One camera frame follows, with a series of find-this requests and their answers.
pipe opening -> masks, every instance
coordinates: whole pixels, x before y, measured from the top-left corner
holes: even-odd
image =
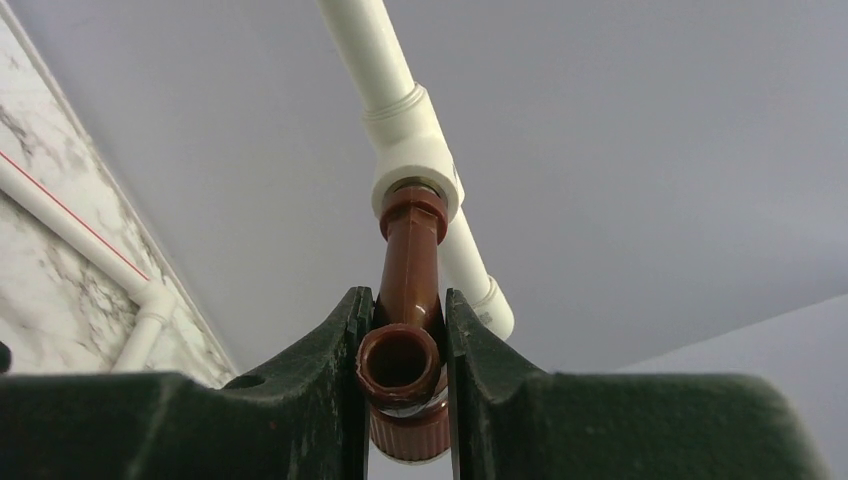
[[[427,347],[415,336],[392,337],[372,347],[366,368],[374,382],[383,388],[412,385],[427,372],[430,360]]]

brown threaded connector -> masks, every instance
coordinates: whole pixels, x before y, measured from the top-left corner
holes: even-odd
[[[404,462],[450,447],[437,261],[447,225],[444,201],[425,186],[403,187],[383,201],[380,231],[388,245],[377,328],[362,340],[356,375],[371,403],[371,439]]]

brown pipe end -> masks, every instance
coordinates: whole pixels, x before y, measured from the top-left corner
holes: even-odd
[[[356,377],[371,405],[396,416],[414,415],[427,405],[441,370],[430,334],[402,323],[369,332],[356,359]]]
[[[371,440],[381,452],[401,462],[434,460],[450,448],[447,398],[415,418],[391,417],[372,407]]]

pipe elbow fitting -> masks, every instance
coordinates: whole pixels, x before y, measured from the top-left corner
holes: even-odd
[[[130,300],[139,306],[136,317],[151,318],[163,326],[171,321],[177,308],[177,297],[160,282],[150,280],[139,291],[130,294]]]

pipe joint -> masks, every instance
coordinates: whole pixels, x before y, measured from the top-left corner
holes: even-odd
[[[383,199],[407,178],[422,178],[443,195],[448,220],[465,198],[430,95],[421,85],[390,107],[363,116],[365,129],[377,152],[371,192],[374,214],[382,214]]]

